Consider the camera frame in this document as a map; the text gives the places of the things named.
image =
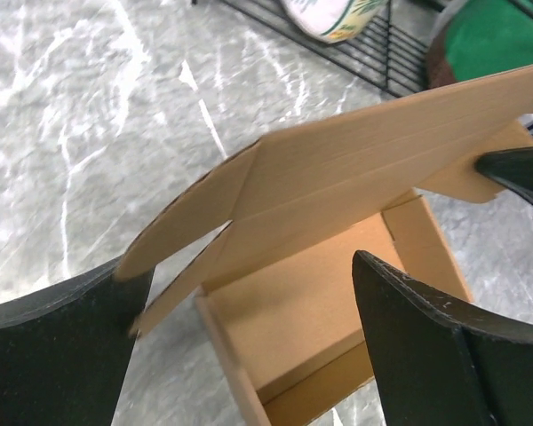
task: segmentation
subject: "black wire rack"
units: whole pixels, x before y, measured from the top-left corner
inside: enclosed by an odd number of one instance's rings
[[[278,0],[220,1],[395,98],[427,86],[427,47],[391,23],[390,1],[355,39],[332,45],[304,35]]]

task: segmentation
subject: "cardboard lid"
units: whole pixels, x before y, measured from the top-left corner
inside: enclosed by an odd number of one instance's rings
[[[297,253],[413,186],[470,201],[493,198],[500,188],[476,186],[483,177],[475,175],[471,153],[532,144],[513,123],[530,112],[533,66],[265,135],[193,184],[127,249],[117,280],[148,271],[231,221],[137,327],[149,331],[203,281],[220,286]],[[512,133],[482,145],[506,126]]]

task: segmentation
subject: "brown object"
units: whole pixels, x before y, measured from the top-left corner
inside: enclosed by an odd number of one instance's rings
[[[448,22],[436,36],[426,52],[426,74],[428,75],[428,87],[435,89],[437,87],[446,86],[457,82],[452,67],[446,58],[446,50],[444,49],[444,42],[446,40],[446,33],[450,27]]]
[[[200,179],[131,244],[125,280],[227,224],[137,321],[148,333],[198,286],[197,304],[249,424],[304,424],[372,376],[351,258],[365,249],[469,300],[424,187],[484,202],[473,171],[533,144],[533,66],[269,133]]]

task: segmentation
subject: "marble floor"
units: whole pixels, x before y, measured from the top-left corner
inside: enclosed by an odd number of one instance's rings
[[[432,12],[395,10],[426,40]],[[0,303],[122,254],[260,134],[382,100],[219,0],[0,0]],[[426,196],[477,304],[533,323],[533,209]],[[135,348],[114,425],[140,424],[243,424],[191,299]],[[383,424],[375,384],[314,424]]]

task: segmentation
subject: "green object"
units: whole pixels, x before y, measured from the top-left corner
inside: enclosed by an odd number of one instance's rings
[[[459,82],[531,65],[533,20],[506,0],[469,0],[449,24],[444,53]]]

